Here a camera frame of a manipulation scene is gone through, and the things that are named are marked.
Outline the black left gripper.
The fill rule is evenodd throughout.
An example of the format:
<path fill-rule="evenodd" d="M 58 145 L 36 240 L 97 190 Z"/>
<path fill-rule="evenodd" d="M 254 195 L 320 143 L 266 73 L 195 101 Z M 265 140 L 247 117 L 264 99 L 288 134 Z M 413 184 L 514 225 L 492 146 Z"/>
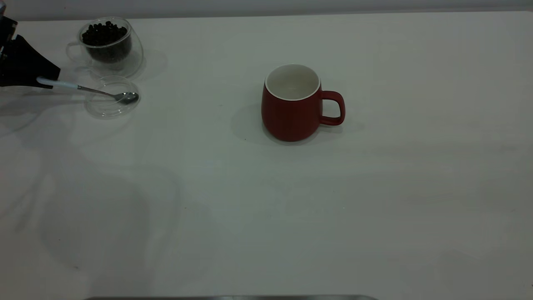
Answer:
<path fill-rule="evenodd" d="M 17 25 L 17 21 L 0 16 L 0 73 L 5 77 L 0 79 L 0 86 L 53 89 L 51 85 L 38 83 L 36 77 L 58 78 L 61 69 L 38 53 L 23 36 L 12 40 Z"/>

